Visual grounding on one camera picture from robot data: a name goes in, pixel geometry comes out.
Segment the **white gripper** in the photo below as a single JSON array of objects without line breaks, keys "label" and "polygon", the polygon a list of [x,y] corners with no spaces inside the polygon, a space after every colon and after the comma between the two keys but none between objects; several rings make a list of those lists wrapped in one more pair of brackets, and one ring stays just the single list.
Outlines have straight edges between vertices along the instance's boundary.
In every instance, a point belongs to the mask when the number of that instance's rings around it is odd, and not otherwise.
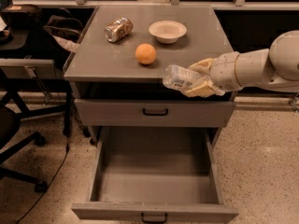
[{"label": "white gripper", "polygon": [[206,58],[189,66],[202,75],[210,75],[210,79],[199,79],[188,89],[181,93],[187,97],[209,97],[219,93],[219,87],[222,91],[240,91],[242,86],[236,77],[236,61],[239,52],[223,53],[220,57]]}]

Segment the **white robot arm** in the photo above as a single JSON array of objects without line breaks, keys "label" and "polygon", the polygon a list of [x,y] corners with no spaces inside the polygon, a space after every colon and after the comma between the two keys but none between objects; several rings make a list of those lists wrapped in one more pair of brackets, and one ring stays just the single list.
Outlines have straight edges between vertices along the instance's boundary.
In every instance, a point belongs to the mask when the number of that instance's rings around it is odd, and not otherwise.
[{"label": "white robot arm", "polygon": [[189,69],[201,77],[182,91],[187,97],[222,96],[246,87],[299,92],[299,31],[278,36],[269,49],[223,53]]}]

